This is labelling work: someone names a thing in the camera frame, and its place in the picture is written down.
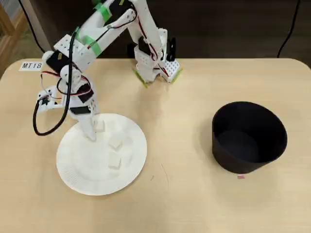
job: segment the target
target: dark background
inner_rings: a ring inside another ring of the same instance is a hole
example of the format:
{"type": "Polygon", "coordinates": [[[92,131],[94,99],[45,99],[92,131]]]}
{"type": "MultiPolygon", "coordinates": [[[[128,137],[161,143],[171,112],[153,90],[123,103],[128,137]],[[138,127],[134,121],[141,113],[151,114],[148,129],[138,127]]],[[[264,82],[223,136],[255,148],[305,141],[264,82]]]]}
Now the dark background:
{"type": "MultiPolygon", "coordinates": [[[[177,39],[179,58],[276,57],[297,0],[147,0],[159,26],[177,39]]],[[[51,45],[93,13],[91,0],[31,0],[51,45]]],[[[103,57],[127,57],[124,32],[103,57]]],[[[281,57],[311,66],[311,0],[302,0],[281,57]]]]}

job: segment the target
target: green tape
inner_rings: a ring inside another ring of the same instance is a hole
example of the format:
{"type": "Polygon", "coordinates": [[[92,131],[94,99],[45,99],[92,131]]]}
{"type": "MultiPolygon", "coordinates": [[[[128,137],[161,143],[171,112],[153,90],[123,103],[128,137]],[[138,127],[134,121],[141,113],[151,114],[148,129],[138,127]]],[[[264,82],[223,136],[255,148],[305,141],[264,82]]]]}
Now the green tape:
{"type": "Polygon", "coordinates": [[[176,79],[178,78],[178,76],[180,75],[180,73],[183,71],[183,69],[180,69],[180,71],[176,74],[175,78],[173,79],[173,81],[171,82],[171,84],[173,84],[176,79]]]}
{"type": "Polygon", "coordinates": [[[99,2],[96,4],[96,6],[94,6],[94,9],[98,11],[101,8],[101,6],[102,6],[102,3],[99,2]]]}
{"type": "Polygon", "coordinates": [[[93,6],[97,5],[98,3],[101,3],[101,0],[92,0],[93,6]]]}
{"type": "MultiPolygon", "coordinates": [[[[82,43],[84,45],[90,45],[90,44],[92,44],[94,42],[95,42],[95,40],[93,38],[89,37],[88,35],[84,36],[83,40],[82,40],[82,43]]],[[[96,54],[96,56],[101,55],[101,53],[103,52],[101,47],[98,45],[97,42],[92,45],[91,49],[96,54]]]]}
{"type": "Polygon", "coordinates": [[[103,18],[104,18],[104,21],[107,22],[110,17],[112,16],[109,9],[107,9],[102,3],[98,3],[94,9],[96,9],[97,11],[99,11],[103,18]]]}
{"type": "Polygon", "coordinates": [[[148,89],[148,85],[147,83],[142,79],[141,75],[138,73],[137,70],[133,69],[134,73],[136,74],[136,76],[138,77],[138,79],[141,81],[141,83],[144,85],[144,87],[146,89],[148,89]]]}
{"type": "Polygon", "coordinates": [[[77,31],[76,40],[78,40],[80,43],[82,43],[81,38],[80,38],[80,28],[77,31]]]}

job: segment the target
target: red wire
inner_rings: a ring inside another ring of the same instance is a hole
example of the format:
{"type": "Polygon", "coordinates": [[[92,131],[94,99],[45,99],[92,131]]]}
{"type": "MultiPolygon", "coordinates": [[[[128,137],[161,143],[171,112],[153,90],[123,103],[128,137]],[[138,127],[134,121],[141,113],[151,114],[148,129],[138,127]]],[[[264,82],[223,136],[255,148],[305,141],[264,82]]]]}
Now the red wire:
{"type": "Polygon", "coordinates": [[[167,77],[169,77],[169,74],[166,72],[166,69],[165,68],[162,68],[160,65],[159,65],[160,69],[167,75],[167,77]]]}
{"type": "MultiPolygon", "coordinates": [[[[146,33],[145,33],[144,29],[142,28],[142,25],[141,25],[141,22],[140,22],[139,17],[138,17],[138,24],[139,24],[141,33],[143,34],[144,38],[147,39],[146,33]]],[[[154,54],[152,53],[151,58],[152,58],[153,61],[156,61],[156,60],[159,58],[158,55],[157,55],[157,52],[156,52],[155,48],[152,46],[152,44],[149,44],[149,46],[150,46],[150,47],[152,48],[152,50],[154,51],[154,54]]]]}
{"type": "MultiPolygon", "coordinates": [[[[50,72],[50,71],[42,71],[41,73],[43,73],[43,74],[51,74],[51,75],[53,75],[53,76],[60,77],[59,74],[54,73],[54,72],[50,72]]],[[[91,92],[92,88],[91,88],[91,83],[90,83],[90,81],[89,81],[85,76],[83,76],[83,75],[81,75],[81,77],[82,77],[83,80],[86,80],[86,81],[88,82],[88,84],[89,84],[89,86],[90,86],[90,89],[89,89],[88,91],[85,91],[85,92],[71,94],[70,96],[81,96],[81,95],[84,95],[84,94],[87,94],[87,93],[91,92]]],[[[64,92],[62,92],[62,91],[60,91],[60,90],[58,90],[58,91],[59,91],[61,94],[63,94],[63,95],[66,95],[66,94],[67,94],[67,93],[64,93],[64,92]]]]}

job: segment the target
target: label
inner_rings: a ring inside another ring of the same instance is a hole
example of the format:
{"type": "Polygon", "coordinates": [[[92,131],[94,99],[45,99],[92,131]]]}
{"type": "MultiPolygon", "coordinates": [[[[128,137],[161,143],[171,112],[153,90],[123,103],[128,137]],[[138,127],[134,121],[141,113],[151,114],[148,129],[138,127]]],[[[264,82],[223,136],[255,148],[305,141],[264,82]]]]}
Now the label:
{"type": "Polygon", "coordinates": [[[20,71],[41,71],[43,62],[23,62],[20,71]]]}

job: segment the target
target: cable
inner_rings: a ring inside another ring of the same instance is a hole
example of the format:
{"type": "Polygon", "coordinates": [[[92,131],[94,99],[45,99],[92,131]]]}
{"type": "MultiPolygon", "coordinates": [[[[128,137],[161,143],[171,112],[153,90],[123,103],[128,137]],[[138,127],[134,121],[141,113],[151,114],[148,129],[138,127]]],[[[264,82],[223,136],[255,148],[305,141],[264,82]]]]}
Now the cable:
{"type": "Polygon", "coordinates": [[[37,118],[37,113],[38,113],[38,109],[40,106],[40,102],[41,100],[43,100],[45,97],[40,98],[36,105],[35,105],[35,110],[34,110],[34,116],[33,116],[33,127],[34,127],[34,131],[37,135],[39,136],[47,136],[53,132],[55,132],[65,121],[68,110],[69,110],[69,104],[70,104],[70,95],[71,95],[71,85],[72,85],[72,54],[73,54],[73,43],[74,40],[76,38],[77,35],[77,31],[78,31],[79,27],[73,32],[72,36],[71,36],[71,40],[70,40],[70,45],[69,45],[69,74],[68,74],[68,92],[66,95],[66,104],[65,104],[65,109],[64,109],[64,113],[62,115],[62,118],[59,120],[59,122],[49,131],[45,132],[45,133],[40,133],[38,131],[37,128],[37,122],[36,122],[36,118],[37,118]]]}
{"type": "MultiPolygon", "coordinates": [[[[60,75],[57,74],[57,73],[54,73],[54,72],[50,72],[50,71],[42,71],[42,72],[41,72],[41,86],[42,86],[42,88],[44,89],[45,93],[47,93],[49,96],[52,97],[52,95],[49,94],[49,93],[45,90],[45,88],[44,88],[44,86],[43,86],[43,83],[42,83],[42,81],[43,81],[42,74],[50,74],[50,75],[53,75],[53,76],[59,77],[59,78],[60,78],[60,75]]],[[[81,93],[71,93],[70,96],[82,96],[82,95],[88,94],[88,93],[90,93],[90,92],[92,91],[91,82],[90,82],[85,76],[83,76],[83,75],[81,75],[81,78],[82,78],[83,80],[87,81],[88,85],[90,86],[89,90],[88,90],[88,91],[85,91],[85,92],[81,92],[81,93]]],[[[61,81],[62,81],[62,79],[60,78],[60,79],[58,80],[58,82],[57,82],[57,85],[56,85],[57,90],[58,90],[58,92],[60,92],[61,94],[67,95],[67,93],[64,93],[64,92],[61,91],[60,88],[59,88],[59,85],[60,85],[60,82],[61,82],[61,81]]]]}
{"type": "MultiPolygon", "coordinates": [[[[141,22],[140,22],[139,17],[138,17],[138,25],[139,25],[139,27],[140,27],[140,30],[141,30],[142,35],[144,36],[145,39],[147,39],[146,33],[145,33],[144,29],[142,28],[142,25],[141,25],[141,22]]],[[[152,59],[153,61],[156,61],[156,60],[158,59],[157,52],[156,52],[155,48],[152,46],[152,44],[149,44],[149,46],[150,46],[150,47],[152,48],[152,50],[154,51],[154,53],[151,53],[151,59],[152,59]]]]}
{"type": "MultiPolygon", "coordinates": [[[[82,95],[88,94],[88,93],[90,93],[90,92],[92,91],[90,81],[89,81],[86,77],[84,77],[84,76],[82,76],[82,77],[87,81],[87,83],[88,83],[88,85],[89,85],[89,90],[87,90],[87,91],[85,91],[85,92],[81,92],[81,93],[74,93],[74,94],[71,94],[70,96],[82,96],[82,95]]],[[[59,85],[60,85],[60,82],[61,82],[61,81],[62,81],[62,80],[60,79],[60,80],[58,80],[58,82],[57,82],[57,85],[56,85],[57,90],[58,90],[58,92],[60,92],[61,94],[67,95],[67,93],[64,93],[64,92],[61,91],[60,88],[59,88],[59,85]]]]}
{"type": "Polygon", "coordinates": [[[28,14],[27,14],[27,12],[26,12],[26,10],[25,10],[23,4],[21,3],[21,0],[18,0],[18,2],[19,2],[20,6],[21,6],[21,8],[22,8],[22,10],[23,10],[23,12],[24,12],[26,18],[27,18],[27,21],[28,21],[29,26],[30,26],[30,29],[31,29],[31,31],[32,31],[32,33],[33,33],[35,42],[37,43],[37,45],[38,45],[38,47],[40,48],[40,50],[41,50],[43,53],[45,53],[44,49],[40,46],[40,44],[39,44],[39,42],[38,42],[38,39],[37,39],[37,37],[36,37],[36,35],[35,35],[34,28],[33,28],[32,24],[31,24],[31,22],[30,22],[30,19],[29,19],[29,17],[28,17],[28,14]]]}
{"type": "Polygon", "coordinates": [[[285,41],[283,42],[282,46],[278,50],[278,53],[277,53],[277,56],[276,56],[277,58],[280,57],[281,52],[282,52],[284,46],[286,45],[287,41],[291,38],[291,35],[292,35],[293,31],[294,31],[295,23],[296,23],[296,18],[297,18],[297,14],[298,14],[298,10],[299,10],[299,6],[300,6],[300,0],[297,1],[297,5],[296,5],[296,9],[295,9],[295,13],[294,13],[291,29],[290,29],[290,31],[289,31],[285,41]]]}
{"type": "Polygon", "coordinates": [[[134,21],[136,20],[138,14],[137,14],[137,10],[135,9],[135,7],[134,7],[134,6],[132,6],[132,7],[133,7],[132,9],[135,11],[135,17],[134,17],[133,20],[130,20],[129,22],[124,23],[124,24],[122,24],[122,25],[120,25],[120,26],[116,26],[116,27],[112,27],[112,26],[108,25],[108,26],[107,26],[107,30],[106,30],[103,34],[101,34],[100,37],[98,37],[94,42],[92,42],[92,43],[87,47],[87,49],[90,49],[93,45],[95,45],[95,44],[96,44],[110,29],[119,29],[119,28],[121,28],[121,27],[123,27],[123,26],[125,26],[125,25],[127,25],[127,24],[130,24],[130,23],[134,22],[134,21]]]}
{"type": "Polygon", "coordinates": [[[57,97],[53,97],[51,93],[48,93],[47,90],[45,89],[44,85],[43,85],[43,73],[40,74],[41,77],[41,87],[42,89],[45,91],[45,93],[52,99],[54,100],[61,100],[62,98],[57,98],[57,97]]]}

